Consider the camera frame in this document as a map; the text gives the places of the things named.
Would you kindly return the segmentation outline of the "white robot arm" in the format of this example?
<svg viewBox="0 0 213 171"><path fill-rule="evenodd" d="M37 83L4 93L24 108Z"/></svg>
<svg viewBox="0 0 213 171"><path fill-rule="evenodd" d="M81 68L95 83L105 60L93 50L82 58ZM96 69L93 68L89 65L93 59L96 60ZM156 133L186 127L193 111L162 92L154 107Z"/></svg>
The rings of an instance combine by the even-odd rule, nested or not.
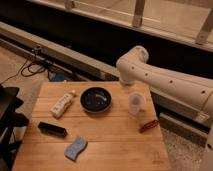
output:
<svg viewBox="0 0 213 171"><path fill-rule="evenodd" d="M124 85L142 81L166 96L213 118L213 80L147 64L148 51L135 46L116 62Z"/></svg>

